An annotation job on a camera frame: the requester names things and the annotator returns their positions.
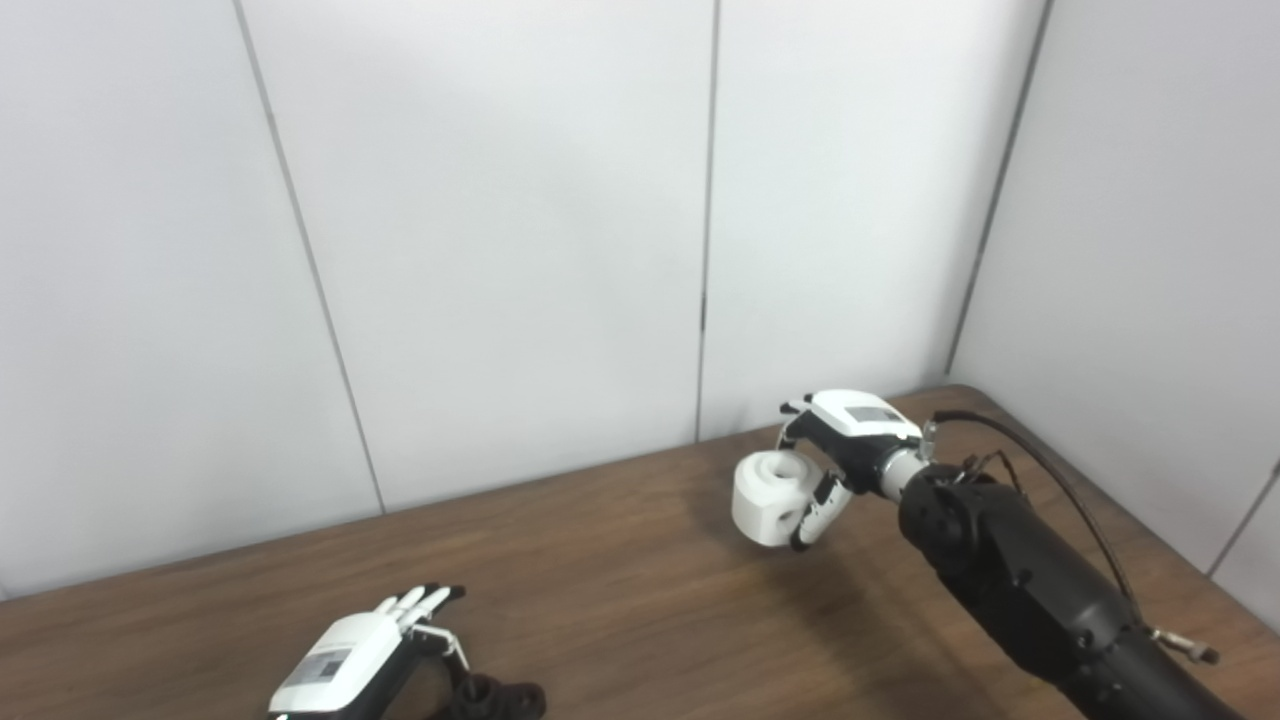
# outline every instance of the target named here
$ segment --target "white robotic hand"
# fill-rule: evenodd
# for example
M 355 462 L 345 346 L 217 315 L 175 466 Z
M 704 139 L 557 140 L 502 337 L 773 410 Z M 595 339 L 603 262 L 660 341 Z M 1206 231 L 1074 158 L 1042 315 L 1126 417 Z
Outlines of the white robotic hand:
M 320 635 L 269 705 L 271 720 L 376 720 L 420 661 L 440 657 L 453 685 L 470 671 L 457 635 L 430 621 L 462 587 L 419 585 Z
M 782 411 L 795 418 L 782 425 L 778 450 L 808 439 L 837 468 L 823 475 L 791 536 L 797 551 L 813 544 L 855 495 L 900 502 L 906 483 L 932 461 L 933 428 L 922 432 L 869 392 L 824 389 L 782 405 Z

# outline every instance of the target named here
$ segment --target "white wall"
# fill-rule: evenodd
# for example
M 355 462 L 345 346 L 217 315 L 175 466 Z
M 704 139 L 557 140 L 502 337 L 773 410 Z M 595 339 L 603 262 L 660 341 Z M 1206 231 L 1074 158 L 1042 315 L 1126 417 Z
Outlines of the white wall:
M 934 382 L 1039 4 L 716 9 L 0 5 L 0 585 Z
M 0 3 L 0 584 L 378 505 L 224 0 Z
M 1041 8 L 723 3 L 703 437 L 941 380 Z
M 1204 570 L 1280 456 L 1277 33 L 1266 0 L 1055 6 L 952 375 Z
M 694 439 L 712 8 L 246 3 L 388 506 Z

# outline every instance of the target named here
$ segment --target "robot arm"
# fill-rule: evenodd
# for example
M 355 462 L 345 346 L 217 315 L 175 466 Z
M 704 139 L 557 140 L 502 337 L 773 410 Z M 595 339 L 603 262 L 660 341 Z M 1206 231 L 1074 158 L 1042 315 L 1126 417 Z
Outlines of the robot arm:
M 785 405 L 780 447 L 812 441 L 829 471 L 796 527 L 803 551 L 854 495 L 899 503 L 899 528 L 943 587 L 1023 670 L 1091 720 L 1243 720 L 1157 643 L 1138 607 L 1036 515 L 1025 497 L 972 468 L 932 460 L 922 433 L 883 400 L 824 391 Z

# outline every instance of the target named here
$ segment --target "wood grain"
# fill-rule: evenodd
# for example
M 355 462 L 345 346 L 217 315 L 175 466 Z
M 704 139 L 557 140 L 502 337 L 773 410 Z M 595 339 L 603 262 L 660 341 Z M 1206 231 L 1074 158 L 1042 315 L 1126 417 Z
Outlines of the wood grain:
M 915 420 L 980 393 L 899 398 Z M 1070 719 L 855 501 L 805 555 L 753 546 L 732 470 L 765 429 L 0 603 L 0 719 L 261 717 L 333 620 L 416 583 L 467 585 L 439 621 L 474 665 L 541 683 L 552 719 Z M 1093 561 L 1043 473 L 980 427 L 943 459 L 1005 447 L 1044 518 Z M 1280 638 L 1100 492 L 1083 488 L 1147 618 L 1225 655 L 1198 670 L 1280 717 Z M 413 717 L 421 707 L 399 710 Z

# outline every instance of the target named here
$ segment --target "wall seam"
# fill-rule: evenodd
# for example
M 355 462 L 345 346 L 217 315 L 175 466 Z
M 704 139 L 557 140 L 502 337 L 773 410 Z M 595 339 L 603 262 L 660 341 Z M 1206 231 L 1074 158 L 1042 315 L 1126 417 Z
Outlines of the wall seam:
M 1030 58 L 1027 60 L 1027 72 L 1023 74 L 1023 86 L 1018 92 L 1018 104 L 1014 106 L 1014 118 L 1009 126 L 1005 152 L 1000 158 L 1000 169 L 996 172 L 996 183 L 991 191 L 991 204 L 987 205 L 987 217 L 982 223 L 982 234 L 978 236 L 978 250 L 973 258 L 973 268 L 969 270 L 969 284 L 965 287 L 964 300 L 960 301 L 960 316 L 956 319 L 956 329 L 951 334 L 951 347 L 947 350 L 947 361 L 942 369 L 943 378 L 951 375 L 951 366 L 955 364 L 956 352 L 960 350 L 960 334 L 964 332 L 965 320 L 969 318 L 969 305 L 973 302 L 973 293 L 978 287 L 978 273 L 982 270 L 982 259 L 987 252 L 987 241 L 991 240 L 991 228 L 996 222 L 996 209 L 1000 206 L 1000 196 L 1005 190 L 1005 177 L 1009 173 L 1009 164 L 1014 156 L 1018 131 L 1023 124 L 1023 111 L 1027 109 L 1027 96 L 1030 95 L 1032 79 L 1036 77 L 1036 65 L 1039 63 L 1041 46 L 1044 44 L 1044 33 L 1048 29 L 1048 18 L 1052 12 L 1053 0 L 1044 0 L 1039 26 L 1036 28 L 1036 40 L 1032 42 Z
M 1275 468 L 1271 469 L 1271 477 L 1267 478 L 1266 484 L 1262 486 L 1262 492 L 1260 492 L 1258 497 L 1253 500 L 1253 505 L 1249 506 L 1249 510 L 1244 514 L 1244 518 L 1240 519 L 1240 524 L 1236 525 L 1235 532 L 1231 533 L 1231 537 L 1226 539 L 1226 544 L 1222 546 L 1222 551 L 1217 553 L 1216 559 L 1213 559 L 1212 565 L 1208 566 L 1208 571 L 1204 573 L 1206 575 L 1212 578 L 1213 574 L 1217 573 L 1217 570 L 1222 566 L 1222 561 L 1226 560 L 1226 556 L 1231 552 L 1231 548 L 1235 547 L 1235 543 L 1240 539 L 1240 536 L 1244 534 L 1244 529 L 1248 528 L 1251 521 L 1253 521 L 1253 516 L 1258 512 L 1258 509 L 1262 507 L 1262 503 L 1266 501 L 1267 496 L 1271 495 L 1271 488 L 1276 487 L 1276 480 L 1280 480 L 1280 460 L 1276 460 Z
M 707 281 L 710 277 L 712 179 L 716 172 L 716 99 L 719 88 L 721 0 L 712 6 L 712 77 L 707 111 L 707 184 L 703 197 L 703 292 L 698 319 L 698 386 L 694 397 L 694 442 L 703 437 L 703 369 L 707 360 Z
M 293 174 L 289 172 L 289 161 L 284 155 L 284 142 L 280 140 L 280 128 L 275 123 L 275 113 L 271 109 L 271 99 L 266 92 L 266 81 L 262 78 L 262 68 L 257 60 L 257 50 L 253 46 L 253 36 L 248 29 L 248 18 L 244 14 L 242 0 L 232 0 L 236 8 L 236 20 L 239 23 L 241 38 L 244 42 L 244 51 L 248 54 L 250 69 L 253 72 L 253 82 L 257 85 L 257 96 L 262 102 L 262 111 L 266 114 L 266 127 L 271 133 L 271 143 L 275 147 L 275 159 L 284 178 L 284 187 L 293 208 L 293 222 L 302 241 L 302 250 L 307 258 L 307 266 L 311 270 L 311 281 L 315 286 L 316 297 L 320 301 L 320 311 L 324 315 L 325 328 L 329 331 L 329 343 L 338 361 L 338 373 L 342 375 L 342 386 L 347 393 L 347 404 L 351 415 L 356 421 L 356 434 L 360 437 L 360 447 L 365 454 L 365 466 L 369 469 L 369 479 L 374 484 L 374 496 L 378 498 L 378 509 L 387 514 L 387 502 L 383 500 L 383 488 L 378 483 L 378 471 L 374 469 L 374 457 L 369 452 L 369 441 L 365 437 L 365 424 L 360 418 L 360 407 L 356 404 L 356 393 L 351 388 L 351 375 L 347 373 L 347 361 L 342 355 L 342 346 L 338 342 L 338 331 L 333 324 L 333 313 L 329 310 L 329 299 L 324 291 L 324 282 L 320 279 L 320 268 L 316 264 L 315 251 L 311 247 L 311 234 L 307 232 L 306 220 L 302 217 L 302 205 L 298 202 L 298 192 L 293 184 Z

